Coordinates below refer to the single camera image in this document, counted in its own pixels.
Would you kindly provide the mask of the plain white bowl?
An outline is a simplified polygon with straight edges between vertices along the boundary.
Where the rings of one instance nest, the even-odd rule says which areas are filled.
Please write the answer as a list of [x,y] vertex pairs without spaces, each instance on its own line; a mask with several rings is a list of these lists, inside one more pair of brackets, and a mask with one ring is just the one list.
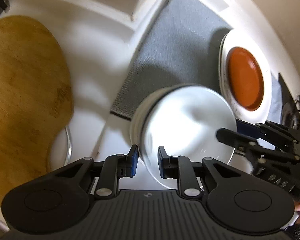
[[158,147],[163,146],[167,155],[194,162],[211,157],[229,164],[234,148],[217,140],[220,128],[237,130],[234,113],[220,94],[203,86],[177,88],[160,99],[145,119],[138,143],[142,161],[156,182],[175,189],[175,179],[160,176]]

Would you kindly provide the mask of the cream white bowl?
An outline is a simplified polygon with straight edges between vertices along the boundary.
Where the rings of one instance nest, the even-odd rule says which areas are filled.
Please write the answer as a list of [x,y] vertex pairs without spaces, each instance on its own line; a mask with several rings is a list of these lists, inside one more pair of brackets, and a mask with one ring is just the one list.
[[147,116],[150,114],[154,106],[168,93],[179,89],[181,87],[194,86],[194,83],[182,83],[179,85],[161,88],[149,94],[137,107],[133,114],[130,128],[129,128],[129,138],[132,145],[139,145],[141,132]]

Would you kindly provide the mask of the white floral plate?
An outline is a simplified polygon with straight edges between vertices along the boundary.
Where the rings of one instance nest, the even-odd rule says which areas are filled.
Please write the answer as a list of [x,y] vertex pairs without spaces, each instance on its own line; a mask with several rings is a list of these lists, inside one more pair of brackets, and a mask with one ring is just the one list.
[[236,118],[264,122],[271,105],[271,73],[260,46],[245,33],[232,29],[222,39],[218,59],[222,96]]

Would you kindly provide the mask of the orange red plate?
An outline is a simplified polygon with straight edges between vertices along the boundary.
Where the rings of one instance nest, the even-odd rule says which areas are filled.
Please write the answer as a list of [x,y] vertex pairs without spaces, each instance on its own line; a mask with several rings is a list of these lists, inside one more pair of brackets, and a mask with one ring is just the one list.
[[244,48],[232,48],[226,70],[231,93],[238,104],[248,111],[257,110],[263,100],[264,80],[254,56]]

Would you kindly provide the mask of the black gas stove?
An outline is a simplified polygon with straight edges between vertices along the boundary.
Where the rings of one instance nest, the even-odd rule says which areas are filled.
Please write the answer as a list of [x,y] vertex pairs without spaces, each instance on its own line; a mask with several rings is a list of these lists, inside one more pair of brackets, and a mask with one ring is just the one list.
[[282,114],[280,124],[300,131],[300,95],[293,99],[281,73],[278,81],[282,92]]

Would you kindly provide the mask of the wooden cutting board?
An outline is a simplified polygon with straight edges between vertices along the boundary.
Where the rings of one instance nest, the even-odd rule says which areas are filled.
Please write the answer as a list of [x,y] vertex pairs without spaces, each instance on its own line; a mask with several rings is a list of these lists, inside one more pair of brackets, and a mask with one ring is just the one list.
[[51,146],[72,115],[70,72],[55,37],[33,18],[1,18],[0,204],[51,170]]

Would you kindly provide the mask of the grey counter mat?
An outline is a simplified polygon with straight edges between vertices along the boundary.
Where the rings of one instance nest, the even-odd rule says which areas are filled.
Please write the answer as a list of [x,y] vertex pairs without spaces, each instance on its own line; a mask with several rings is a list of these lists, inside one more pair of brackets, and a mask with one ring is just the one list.
[[231,29],[198,0],[168,0],[135,52],[110,112],[131,120],[151,93],[183,83],[219,93],[219,48]]

